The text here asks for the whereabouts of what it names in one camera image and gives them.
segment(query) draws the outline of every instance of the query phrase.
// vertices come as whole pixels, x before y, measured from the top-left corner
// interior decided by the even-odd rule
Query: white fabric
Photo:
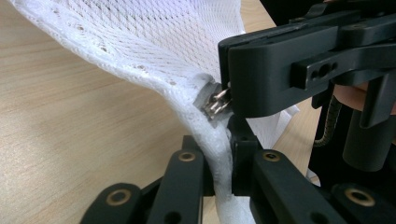
[[[214,128],[192,104],[205,84],[219,82],[219,41],[244,33],[239,0],[9,1],[84,60],[161,94],[205,152],[220,221],[253,223],[247,200],[231,195],[226,120]],[[294,112],[249,123],[272,147]]]

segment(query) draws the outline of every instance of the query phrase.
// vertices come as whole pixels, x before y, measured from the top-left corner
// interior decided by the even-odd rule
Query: brass screw
[[[279,156],[274,152],[264,152],[262,153],[262,157],[267,161],[279,161]]]
[[[359,204],[361,206],[371,207],[375,205],[374,198],[370,194],[362,190],[346,189],[345,195],[350,201]]]
[[[107,195],[106,202],[110,206],[119,206],[128,202],[131,195],[128,189],[116,189]]]
[[[178,155],[178,159],[181,161],[193,161],[195,160],[195,154],[190,152],[183,152]]]

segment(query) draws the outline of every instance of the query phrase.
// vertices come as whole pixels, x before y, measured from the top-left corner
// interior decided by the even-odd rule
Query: wooden table
[[[242,14],[249,32],[274,26],[259,1]],[[300,108],[275,148],[304,173],[319,111]],[[163,175],[184,134],[156,92],[84,62],[0,2],[0,223],[78,223],[104,188]],[[219,222],[213,198],[204,212]]]

